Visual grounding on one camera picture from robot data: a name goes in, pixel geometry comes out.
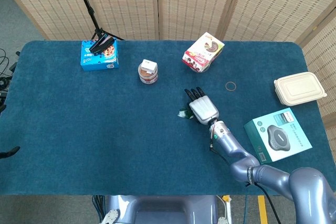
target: woven panel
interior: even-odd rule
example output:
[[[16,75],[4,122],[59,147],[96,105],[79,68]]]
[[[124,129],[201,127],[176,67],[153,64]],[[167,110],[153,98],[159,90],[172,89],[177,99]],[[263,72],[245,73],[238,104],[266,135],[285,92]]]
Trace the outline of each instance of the woven panel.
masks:
[[[336,164],[336,126],[326,129],[332,156]]]
[[[226,40],[295,41],[333,0],[237,0]]]
[[[216,36],[228,0],[159,0],[160,38],[197,39],[204,32]]]
[[[100,26],[123,39],[158,39],[158,0],[92,0]]]
[[[94,26],[83,0],[15,1],[48,39],[73,40],[92,36]]]
[[[336,18],[329,22],[304,48],[309,71],[315,73],[327,93],[318,104],[322,118],[336,113]]]

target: blue carpet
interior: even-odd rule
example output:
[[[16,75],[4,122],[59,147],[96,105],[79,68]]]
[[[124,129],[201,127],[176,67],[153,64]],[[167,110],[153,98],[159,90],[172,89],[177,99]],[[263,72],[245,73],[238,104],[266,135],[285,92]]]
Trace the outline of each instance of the blue carpet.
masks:
[[[209,95],[241,145],[254,154],[243,125],[285,108],[273,80],[307,70],[288,42],[228,41],[210,69],[194,73],[181,58],[192,41],[121,41],[119,69],[85,72],[80,41],[33,41],[22,50],[0,116],[1,194],[256,194],[234,181],[210,153],[207,127],[177,117],[185,88]],[[159,66],[157,83],[138,76],[143,58]],[[234,92],[225,83],[237,84]],[[275,162],[324,173],[336,170],[316,102],[292,108],[313,148]]]

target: teal box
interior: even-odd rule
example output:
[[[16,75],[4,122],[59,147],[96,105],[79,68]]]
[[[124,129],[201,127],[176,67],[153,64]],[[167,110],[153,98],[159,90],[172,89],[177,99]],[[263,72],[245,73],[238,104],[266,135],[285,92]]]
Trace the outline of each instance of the teal box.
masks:
[[[290,108],[244,125],[260,163],[270,163],[312,148]]]
[[[80,65],[85,71],[119,68],[118,61],[118,41],[115,39],[112,46],[104,52],[94,55],[90,52],[90,47],[95,40],[83,40],[80,55]]]

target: robotic arm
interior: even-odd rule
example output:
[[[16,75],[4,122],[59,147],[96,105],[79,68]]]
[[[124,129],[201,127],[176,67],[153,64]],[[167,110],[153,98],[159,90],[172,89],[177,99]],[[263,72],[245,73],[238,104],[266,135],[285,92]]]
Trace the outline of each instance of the robotic arm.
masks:
[[[336,197],[327,180],[318,170],[302,167],[291,174],[259,161],[235,139],[208,96],[199,87],[185,90],[192,102],[190,108],[202,124],[209,125],[211,139],[218,142],[227,156],[239,158],[230,165],[233,177],[239,182],[259,183],[292,200],[297,224],[332,224],[336,220]]]

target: floor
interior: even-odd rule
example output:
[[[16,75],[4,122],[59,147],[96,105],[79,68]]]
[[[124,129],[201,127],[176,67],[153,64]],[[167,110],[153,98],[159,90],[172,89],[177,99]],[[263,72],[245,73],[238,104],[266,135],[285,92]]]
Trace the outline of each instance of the floor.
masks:
[[[13,0],[0,0],[0,48],[6,50],[10,66],[18,60],[16,51],[32,40],[44,38],[32,25]],[[245,216],[245,196],[232,197],[232,216],[235,224],[260,223],[257,196],[247,197]],[[280,197],[272,197],[282,223],[295,223],[293,203]],[[270,205],[266,202],[268,223],[276,223]],[[0,196],[0,223],[98,223],[91,196]]]

